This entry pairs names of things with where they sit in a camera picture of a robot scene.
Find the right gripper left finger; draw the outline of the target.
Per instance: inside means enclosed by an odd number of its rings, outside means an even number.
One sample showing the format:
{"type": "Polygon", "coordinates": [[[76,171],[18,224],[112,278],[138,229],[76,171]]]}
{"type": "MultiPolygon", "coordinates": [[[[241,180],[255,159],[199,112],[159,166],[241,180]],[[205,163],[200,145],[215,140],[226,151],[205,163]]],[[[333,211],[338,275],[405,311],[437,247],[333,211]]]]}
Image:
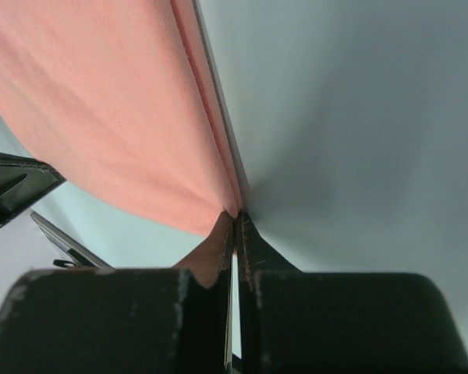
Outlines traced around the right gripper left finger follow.
{"type": "Polygon", "coordinates": [[[167,269],[33,270],[0,308],[0,373],[228,373],[234,220],[167,269]]]}

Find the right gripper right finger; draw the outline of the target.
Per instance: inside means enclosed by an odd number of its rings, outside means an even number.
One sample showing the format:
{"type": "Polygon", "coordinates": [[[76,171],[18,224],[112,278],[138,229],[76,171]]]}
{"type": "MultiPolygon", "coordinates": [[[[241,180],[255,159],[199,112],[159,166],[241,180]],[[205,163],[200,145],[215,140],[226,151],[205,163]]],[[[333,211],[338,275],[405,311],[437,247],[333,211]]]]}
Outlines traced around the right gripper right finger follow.
{"type": "Polygon", "coordinates": [[[416,273],[308,273],[236,218],[245,373],[468,373],[444,295],[416,273]]]}

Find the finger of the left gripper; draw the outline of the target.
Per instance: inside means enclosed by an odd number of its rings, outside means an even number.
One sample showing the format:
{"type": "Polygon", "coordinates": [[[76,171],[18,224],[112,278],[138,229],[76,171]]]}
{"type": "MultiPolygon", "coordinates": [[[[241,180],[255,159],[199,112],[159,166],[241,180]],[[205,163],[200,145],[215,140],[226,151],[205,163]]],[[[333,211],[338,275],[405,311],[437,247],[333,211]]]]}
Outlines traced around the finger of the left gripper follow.
{"type": "Polygon", "coordinates": [[[65,181],[49,164],[0,152],[0,228],[65,181]]]}

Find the light pink t-shirt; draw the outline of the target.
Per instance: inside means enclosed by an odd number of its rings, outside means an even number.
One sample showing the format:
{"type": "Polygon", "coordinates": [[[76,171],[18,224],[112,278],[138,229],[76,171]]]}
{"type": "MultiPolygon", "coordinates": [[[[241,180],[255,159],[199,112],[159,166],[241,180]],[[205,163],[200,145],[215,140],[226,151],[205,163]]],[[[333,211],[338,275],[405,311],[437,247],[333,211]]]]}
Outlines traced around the light pink t-shirt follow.
{"type": "Polygon", "coordinates": [[[128,213],[206,235],[242,206],[191,1],[0,1],[0,116],[128,213]]]}

